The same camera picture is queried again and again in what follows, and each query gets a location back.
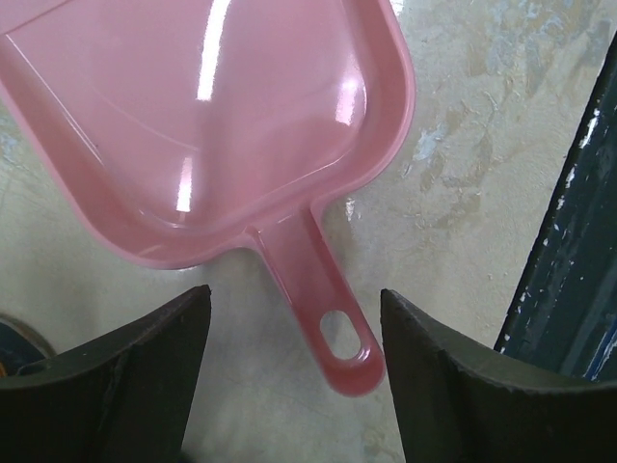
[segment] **handle hole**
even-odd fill
[[[358,355],[361,347],[360,338],[347,313],[341,311],[325,313],[319,326],[335,357],[349,360]]]

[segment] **pink dustpan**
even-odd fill
[[[0,0],[0,91],[89,229],[156,268],[259,252],[334,389],[385,364],[325,242],[392,160],[414,77],[388,0]],[[361,341],[325,341],[325,313]]]

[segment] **concrete floor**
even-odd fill
[[[615,31],[613,0],[390,0],[413,130],[326,226],[379,333],[379,291],[491,345]],[[389,384],[330,391],[250,252],[153,271],[90,237],[0,106],[0,308],[64,351],[194,285],[213,315],[186,448],[198,462],[403,462]],[[351,342],[344,332],[339,346]]]

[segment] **shoe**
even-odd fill
[[[47,341],[18,320],[0,315],[0,378],[54,355]]]

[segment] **dustpan handle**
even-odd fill
[[[344,395],[375,389],[386,370],[382,351],[312,212],[295,212],[252,234],[332,388]],[[336,357],[321,331],[332,311],[347,314],[360,339],[351,359]]]

